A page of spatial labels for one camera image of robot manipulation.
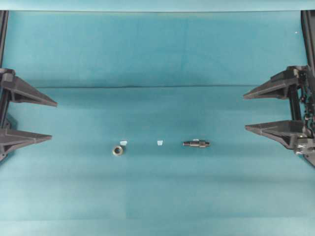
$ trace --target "teal backdrop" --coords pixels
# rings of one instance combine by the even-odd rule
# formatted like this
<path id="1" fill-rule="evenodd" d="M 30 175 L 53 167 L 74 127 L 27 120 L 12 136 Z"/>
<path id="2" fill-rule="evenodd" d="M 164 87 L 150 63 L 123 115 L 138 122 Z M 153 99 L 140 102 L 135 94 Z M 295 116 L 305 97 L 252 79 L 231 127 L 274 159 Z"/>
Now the teal backdrop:
<path id="1" fill-rule="evenodd" d="M 1 0 L 0 9 L 89 12 L 231 12 L 315 9 L 313 0 Z"/>
<path id="2" fill-rule="evenodd" d="M 315 169 L 244 129 L 288 101 L 242 97 L 305 64 L 299 11 L 10 12 L 3 67 L 59 106 L 10 104 L 53 139 L 0 164 L 0 235 L 314 235 Z"/>

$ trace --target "metal nut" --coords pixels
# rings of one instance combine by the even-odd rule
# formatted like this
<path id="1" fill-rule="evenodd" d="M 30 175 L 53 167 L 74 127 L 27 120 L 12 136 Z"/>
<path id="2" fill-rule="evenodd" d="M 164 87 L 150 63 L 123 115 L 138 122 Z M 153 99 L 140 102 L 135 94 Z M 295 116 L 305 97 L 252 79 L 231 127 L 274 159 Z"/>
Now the metal nut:
<path id="1" fill-rule="evenodd" d="M 123 154 L 123 152 L 124 152 L 124 149 L 123 149 L 123 147 L 120 146 L 120 145 L 115 146 L 115 147 L 113 148 L 113 154 L 114 154 L 115 156 L 120 156 L 120 155 Z"/>

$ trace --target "small white object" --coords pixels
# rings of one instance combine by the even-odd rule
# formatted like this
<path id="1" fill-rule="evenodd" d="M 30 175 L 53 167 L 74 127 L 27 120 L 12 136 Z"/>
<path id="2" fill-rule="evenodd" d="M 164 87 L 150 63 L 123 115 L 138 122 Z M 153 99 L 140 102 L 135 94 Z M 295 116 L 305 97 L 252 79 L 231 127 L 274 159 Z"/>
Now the small white object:
<path id="1" fill-rule="evenodd" d="M 127 143 L 128 143 L 127 141 L 120 141 L 120 145 L 121 145 L 121 146 L 126 146 Z"/>

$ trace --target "teal cloth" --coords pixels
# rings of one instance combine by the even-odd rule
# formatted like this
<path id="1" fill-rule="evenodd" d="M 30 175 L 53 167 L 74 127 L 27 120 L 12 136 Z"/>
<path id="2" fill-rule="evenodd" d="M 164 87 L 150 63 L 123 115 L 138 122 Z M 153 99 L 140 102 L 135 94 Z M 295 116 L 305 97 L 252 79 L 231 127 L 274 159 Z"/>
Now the teal cloth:
<path id="1" fill-rule="evenodd" d="M 12 12 L 3 65 L 59 106 L 10 104 L 53 139 L 0 165 L 0 234 L 313 235 L 314 168 L 244 129 L 290 119 L 288 101 L 242 98 L 307 63 L 299 14 Z"/>
<path id="2" fill-rule="evenodd" d="M 231 12 L 315 9 L 313 0 L 1 0 L 0 9 L 19 11 Z"/>

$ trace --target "small metal part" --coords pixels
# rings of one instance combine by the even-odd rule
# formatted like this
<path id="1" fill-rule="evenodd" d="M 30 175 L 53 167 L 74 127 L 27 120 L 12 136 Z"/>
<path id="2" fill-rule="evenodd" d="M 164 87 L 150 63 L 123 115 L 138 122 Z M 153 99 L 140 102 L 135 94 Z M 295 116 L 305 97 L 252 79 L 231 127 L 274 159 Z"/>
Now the small metal part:
<path id="1" fill-rule="evenodd" d="M 209 142 L 206 142 L 204 140 L 200 140 L 200 141 L 186 141 L 183 142 L 184 146 L 189 146 L 189 147 L 196 147 L 196 148 L 206 148 L 208 146 L 210 146 Z"/>
<path id="2" fill-rule="evenodd" d="M 120 155 L 123 154 L 123 152 L 124 152 L 124 149 L 123 149 L 123 147 L 120 146 L 120 145 L 115 146 L 115 147 L 113 148 L 113 154 L 114 154 L 115 156 L 120 156 Z"/>

